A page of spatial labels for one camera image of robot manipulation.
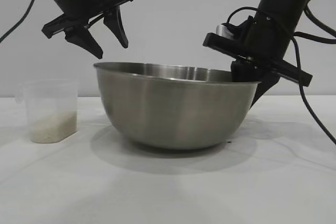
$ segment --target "metal mixing bowl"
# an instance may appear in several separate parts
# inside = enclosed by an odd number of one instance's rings
[[[97,69],[101,100],[126,138],[174,150],[222,143],[244,120],[257,82],[231,82],[227,71],[129,62]]]

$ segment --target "clear plastic container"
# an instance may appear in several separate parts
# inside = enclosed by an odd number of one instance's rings
[[[57,143],[77,130],[78,85],[74,80],[39,80],[21,84],[16,101],[25,101],[32,142]]]

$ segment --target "white tabletop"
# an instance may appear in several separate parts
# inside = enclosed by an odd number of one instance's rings
[[[336,134],[336,96],[309,97]],[[336,146],[299,97],[263,97],[232,143],[200,153],[134,146],[99,98],[58,144],[25,136],[23,105],[0,99],[0,223],[336,223]]]

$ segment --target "gray wall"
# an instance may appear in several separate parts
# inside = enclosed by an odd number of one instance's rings
[[[1,34],[24,13],[30,0],[0,0]],[[122,6],[122,17],[130,48],[121,48],[102,23],[91,30],[104,50],[104,61],[137,61],[172,65],[193,65],[228,70],[232,59],[202,47],[209,31],[226,20],[234,9],[257,6],[260,0],[135,0]],[[313,12],[325,23],[336,27],[335,1],[312,0]],[[48,40],[43,24],[61,12],[52,0],[36,0],[27,20],[0,45],[0,96],[14,94],[23,80],[73,77],[80,80],[81,95],[98,95],[92,64],[97,60],[87,52],[64,41],[64,34]],[[234,18],[243,21],[245,12]],[[326,36],[305,17],[298,30]],[[309,94],[336,94],[334,69],[336,47],[299,40],[302,65],[314,74]],[[286,59],[295,63],[292,46]],[[282,80],[269,94],[297,94],[295,84]]]

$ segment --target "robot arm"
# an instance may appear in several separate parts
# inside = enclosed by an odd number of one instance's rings
[[[133,0],[54,0],[64,14],[47,23],[42,32],[51,38],[64,31],[66,41],[102,58],[103,51],[92,37],[89,28],[104,18],[104,24],[114,33],[120,44],[128,47],[120,15],[120,5]]]
[[[103,51],[88,29],[104,18],[104,24],[114,33],[124,48],[128,47],[120,16],[120,5],[133,0],[54,0],[63,15],[46,24],[42,31],[51,38],[64,31],[66,41],[76,44],[101,59]],[[239,26],[224,23],[231,34],[209,33],[203,45],[236,60],[231,65],[233,81],[260,81],[253,104],[284,77],[299,82],[297,67],[283,60],[290,38],[278,24],[265,13],[275,17],[290,33],[294,33],[298,21],[309,0],[261,0],[255,17]],[[308,86],[312,75],[301,71],[301,84]]]
[[[309,0],[261,0],[258,9],[280,21],[294,33]],[[231,38],[209,33],[204,46],[236,59],[231,65],[234,81],[260,81],[253,104],[284,77],[299,82],[298,69],[284,61],[290,38],[278,24],[262,13],[249,17],[239,26],[224,23]],[[312,75],[301,72],[302,84],[308,86]]]

